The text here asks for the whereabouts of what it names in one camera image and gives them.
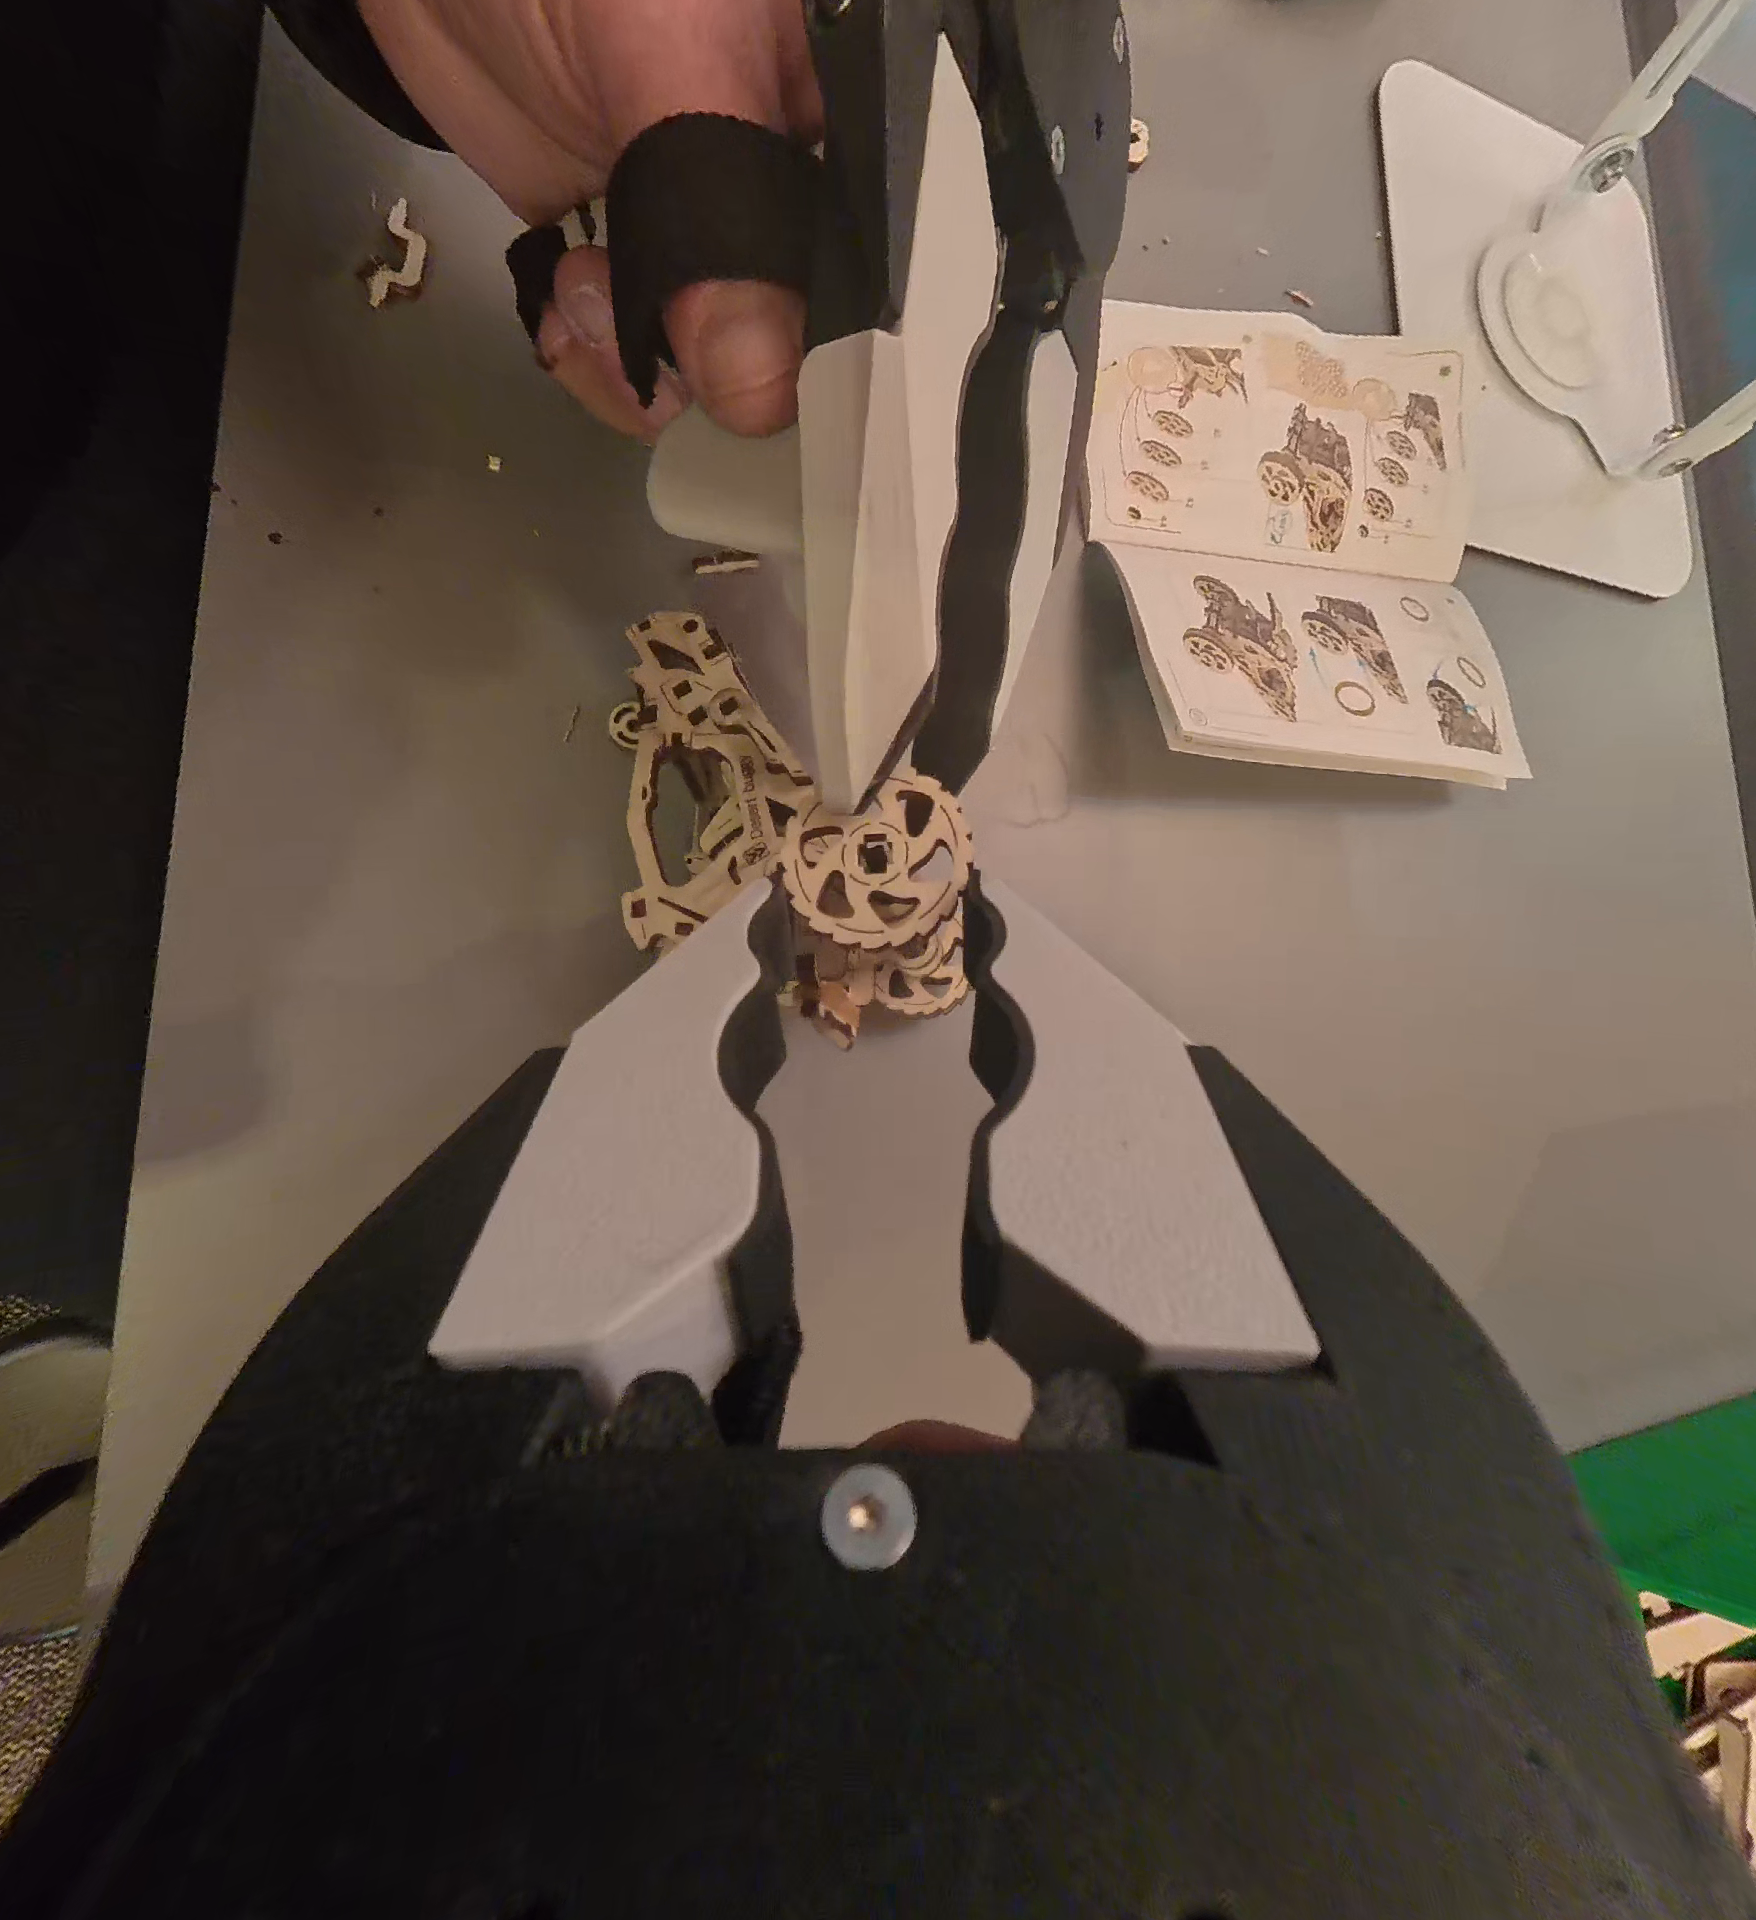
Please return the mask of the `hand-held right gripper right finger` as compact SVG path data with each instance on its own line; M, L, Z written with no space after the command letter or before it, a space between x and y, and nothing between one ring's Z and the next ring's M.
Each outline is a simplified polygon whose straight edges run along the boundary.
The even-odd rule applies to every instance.
M1281 1373L1323 1347L1182 1029L974 881L967 1332L1027 1376Z

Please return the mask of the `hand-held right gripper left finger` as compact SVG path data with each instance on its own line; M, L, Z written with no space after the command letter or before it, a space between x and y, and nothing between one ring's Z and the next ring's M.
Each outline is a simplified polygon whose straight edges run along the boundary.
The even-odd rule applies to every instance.
M429 1342L451 1370L576 1373L607 1416L675 1373L775 1444L801 1332L776 1145L782 892L750 881L561 1053Z

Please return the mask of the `instruction booklet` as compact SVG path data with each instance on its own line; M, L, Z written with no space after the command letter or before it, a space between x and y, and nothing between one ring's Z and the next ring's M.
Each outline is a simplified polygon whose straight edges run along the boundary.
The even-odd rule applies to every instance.
M1473 373L1455 341L1105 305L1087 537L1123 590L1169 749L1486 789L1530 779L1458 586Z

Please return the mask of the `person's left hand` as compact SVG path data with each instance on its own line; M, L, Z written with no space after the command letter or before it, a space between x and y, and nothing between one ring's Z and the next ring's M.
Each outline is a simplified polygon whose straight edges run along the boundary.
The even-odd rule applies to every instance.
M436 135L530 229L604 195L648 128L721 114L816 142L823 104L795 3L364 3L395 82ZM618 350L604 248L554 263L540 368L596 419L642 442L686 408L739 436L797 417L803 296L702 282L665 306L674 368L644 405Z

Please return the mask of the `green plastic bin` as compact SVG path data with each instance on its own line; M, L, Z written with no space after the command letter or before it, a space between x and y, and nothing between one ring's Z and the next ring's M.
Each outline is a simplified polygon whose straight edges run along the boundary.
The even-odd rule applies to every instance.
M1756 1392L1567 1464L1629 1592L1756 1629Z

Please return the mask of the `wooden wheel disc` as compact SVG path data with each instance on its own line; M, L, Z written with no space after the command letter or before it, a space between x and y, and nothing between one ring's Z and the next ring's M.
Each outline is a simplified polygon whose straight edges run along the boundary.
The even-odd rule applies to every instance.
M857 811L812 803L795 818L782 852L798 921L857 953L933 934L961 908L971 863L961 801L918 774L882 781Z
M841 1050L852 1050L869 1011L937 1018L969 993L963 918L953 915L902 948L847 948L801 931L787 1003Z

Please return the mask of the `white book stand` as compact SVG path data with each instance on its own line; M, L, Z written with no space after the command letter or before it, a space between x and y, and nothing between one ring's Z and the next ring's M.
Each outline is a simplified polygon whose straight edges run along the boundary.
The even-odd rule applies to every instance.
M1471 345L1468 544L1649 600L1756 427L1756 4L1694 4L1587 137L1424 60L1378 90L1394 306Z

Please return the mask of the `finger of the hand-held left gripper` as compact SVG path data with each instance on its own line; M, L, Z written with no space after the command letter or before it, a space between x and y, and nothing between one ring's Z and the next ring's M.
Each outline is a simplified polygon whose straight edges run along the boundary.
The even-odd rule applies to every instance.
M815 779L852 811L936 678L963 396L1003 243L971 76L979 31L816 31L827 106L798 373Z
M964 389L961 499L937 601L937 671L914 766L969 783L1027 659L1084 458L1082 371L1063 330L1003 310Z

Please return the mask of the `wooden buggy model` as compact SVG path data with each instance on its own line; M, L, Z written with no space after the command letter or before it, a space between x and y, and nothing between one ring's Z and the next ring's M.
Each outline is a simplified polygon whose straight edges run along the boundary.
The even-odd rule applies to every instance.
M822 801L730 648L696 612L654 612L628 630L632 696L610 719L630 755L628 839L635 881L624 921L649 957L679 948L752 881L769 881L789 927L779 994L795 981L801 931L782 875L795 818Z

